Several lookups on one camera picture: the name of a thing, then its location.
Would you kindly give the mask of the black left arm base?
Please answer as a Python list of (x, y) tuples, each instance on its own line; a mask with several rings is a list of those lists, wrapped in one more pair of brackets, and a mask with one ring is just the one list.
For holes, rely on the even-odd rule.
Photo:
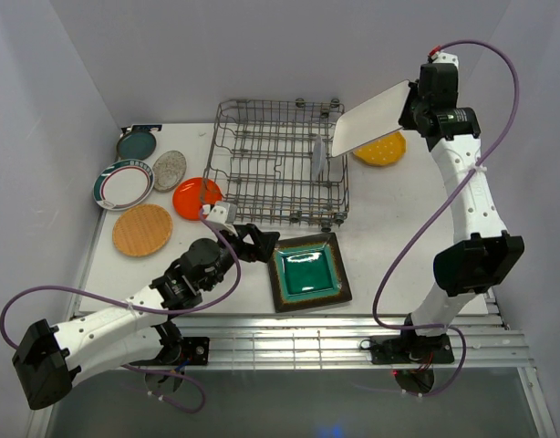
[(211, 339), (208, 337), (182, 337), (167, 340), (156, 360), (160, 364), (175, 366), (202, 366), (209, 361)]

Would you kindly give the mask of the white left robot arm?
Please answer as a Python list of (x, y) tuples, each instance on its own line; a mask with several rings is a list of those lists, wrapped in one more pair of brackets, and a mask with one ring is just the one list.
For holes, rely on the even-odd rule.
[(123, 301), (51, 326), (41, 319), (26, 330), (12, 358), (29, 407), (62, 400), (73, 387), (123, 365), (178, 366), (191, 355), (173, 319), (202, 309), (202, 292), (223, 282), (242, 262), (268, 262), (280, 234), (254, 224), (201, 238), (164, 274)]

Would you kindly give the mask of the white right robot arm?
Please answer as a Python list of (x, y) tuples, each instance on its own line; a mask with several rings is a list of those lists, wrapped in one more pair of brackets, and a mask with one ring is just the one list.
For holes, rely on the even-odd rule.
[(407, 362), (451, 363), (447, 330), (462, 309), (503, 282), (524, 252), (522, 237), (511, 235), (494, 204), (481, 156), (475, 112), (460, 108), (459, 72), (453, 63), (427, 63), (399, 118), (427, 142), (450, 199), (453, 244), (434, 257), (434, 284), (408, 314), (392, 348)]

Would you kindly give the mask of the white rectangular plate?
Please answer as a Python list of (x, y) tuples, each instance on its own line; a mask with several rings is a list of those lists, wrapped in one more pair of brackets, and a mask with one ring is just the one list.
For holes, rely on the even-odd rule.
[(403, 80), (345, 112), (336, 123), (331, 156), (338, 157), (401, 129), (399, 118), (410, 94)]

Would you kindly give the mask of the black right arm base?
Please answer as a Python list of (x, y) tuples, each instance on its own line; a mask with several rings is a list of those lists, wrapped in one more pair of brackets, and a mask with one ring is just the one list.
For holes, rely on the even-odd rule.
[(368, 351), (371, 363), (376, 365), (454, 362), (448, 335), (424, 337), (413, 331), (402, 331), (398, 336), (372, 336), (363, 339), (359, 348)]

